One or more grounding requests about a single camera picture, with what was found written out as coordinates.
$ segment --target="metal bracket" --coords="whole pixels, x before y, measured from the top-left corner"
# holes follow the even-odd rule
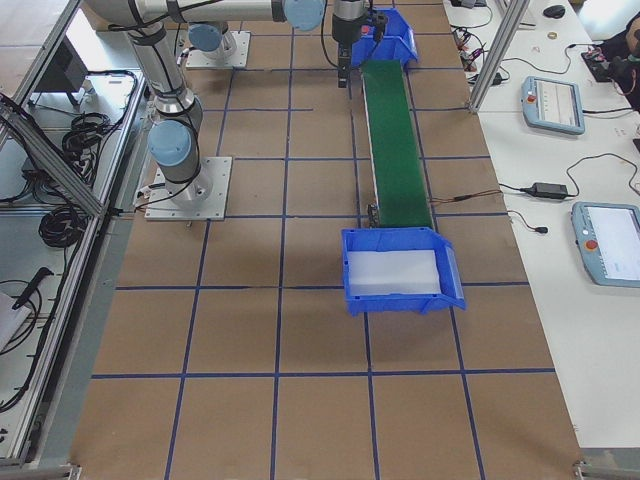
[[[206,157],[202,159],[202,169],[213,179],[211,194],[194,204],[194,208],[185,209],[173,200],[165,200],[147,207],[144,214],[147,220],[224,220],[231,177],[231,157]],[[154,183],[163,183],[164,175],[158,169]],[[167,198],[165,189],[154,190],[150,202]]]
[[[236,51],[223,59],[207,57],[201,50],[192,50],[187,59],[187,70],[216,70],[246,68],[249,57],[250,32],[231,32],[236,41]]]

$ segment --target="floor tile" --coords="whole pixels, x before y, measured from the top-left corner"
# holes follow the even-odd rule
[[[242,71],[234,74],[229,108],[289,108],[289,72]]]
[[[442,35],[416,35],[415,42],[420,58],[417,66],[462,69],[460,55],[453,41],[453,36],[450,33],[447,32]]]
[[[415,33],[450,33],[451,27],[442,5],[399,5]]]
[[[467,287],[464,294],[467,310],[455,314],[466,368],[553,367],[528,286]]]
[[[353,162],[289,162],[287,215],[355,215]]]
[[[409,74],[416,108],[464,108],[469,85],[459,70],[412,70]]]
[[[566,480],[580,449],[554,374],[468,378],[489,479]]]
[[[188,380],[170,478],[269,478],[272,416],[270,378]]]
[[[449,310],[369,314],[374,371],[457,370]]]
[[[229,95],[230,70],[188,70],[187,85],[200,99],[202,108],[223,109]]]
[[[189,225],[136,217],[118,285],[195,285],[205,228],[205,222]]]
[[[329,30],[325,29],[325,45],[327,53],[332,61],[336,61],[337,43],[329,35]],[[293,68],[327,68],[331,69],[331,65],[327,63],[320,45],[320,35],[303,37],[296,35],[293,46]],[[336,86],[338,84],[338,74],[336,73]]]
[[[334,109],[291,114],[293,158],[352,158],[351,118]]]
[[[164,478],[179,384],[93,380],[70,453],[82,478]]]
[[[366,378],[283,378],[278,480],[374,477]]]
[[[218,155],[223,117],[224,114],[222,112],[204,112],[200,134],[198,135],[201,156],[215,157]]]
[[[273,372],[278,290],[202,290],[189,371]]]
[[[366,372],[362,316],[342,290],[285,290],[280,352],[283,372]]]
[[[247,68],[275,70],[291,67],[291,37],[251,37]]]
[[[293,72],[291,95],[293,108],[312,108],[315,111],[336,110],[344,112],[347,116],[351,109],[349,90],[337,87],[334,70]]]
[[[427,157],[489,155],[480,120],[466,110],[418,112],[418,123]]]
[[[235,219],[212,226],[203,285],[277,287],[282,220]]]
[[[180,373],[193,291],[115,293],[94,373]]]
[[[285,233],[285,286],[342,285],[341,230],[356,225],[355,219],[288,219]]]
[[[488,158],[428,160],[427,175],[433,200],[500,189]],[[500,193],[462,202],[434,204],[434,208],[437,213],[495,213],[506,210]]]
[[[459,375],[376,377],[374,392],[382,478],[479,478]]]
[[[282,215],[283,160],[236,160],[227,215]]]
[[[438,232],[453,243],[463,282],[527,281],[506,215],[439,218]]]
[[[222,138],[222,155],[283,158],[287,119],[287,112],[229,112]]]
[[[289,22],[247,21],[242,22],[242,30],[257,35],[291,35]]]
[[[358,189],[360,193],[360,215],[367,215],[367,206],[376,203],[371,160],[358,160]]]

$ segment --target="brown cardboard floor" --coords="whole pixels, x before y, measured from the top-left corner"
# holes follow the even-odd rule
[[[408,87],[431,194],[498,188],[431,3],[398,5],[422,56]],[[203,155],[235,159],[228,218],[135,219],[73,446],[84,478],[572,478],[580,452],[500,197],[434,209],[467,311],[349,316],[340,230],[366,226],[374,199],[358,76],[336,88],[317,32],[243,28],[246,71],[189,74]]]

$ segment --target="power adapter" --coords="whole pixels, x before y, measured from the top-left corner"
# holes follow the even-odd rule
[[[467,79],[467,83],[469,85],[475,85],[476,82],[478,81],[478,75],[476,74],[473,77],[470,77]],[[504,82],[504,78],[502,77],[502,75],[500,75],[500,72],[496,72],[495,76],[493,77],[493,80],[491,80],[491,86],[495,87],[498,85],[502,85],[502,82]]]
[[[521,188],[520,191],[532,197],[550,198],[552,200],[564,200],[567,197],[574,196],[569,195],[567,186],[560,183],[536,182],[529,188]]]

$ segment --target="conveyor belt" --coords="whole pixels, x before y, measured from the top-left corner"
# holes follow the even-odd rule
[[[363,79],[380,226],[431,227],[400,62],[370,61]]]

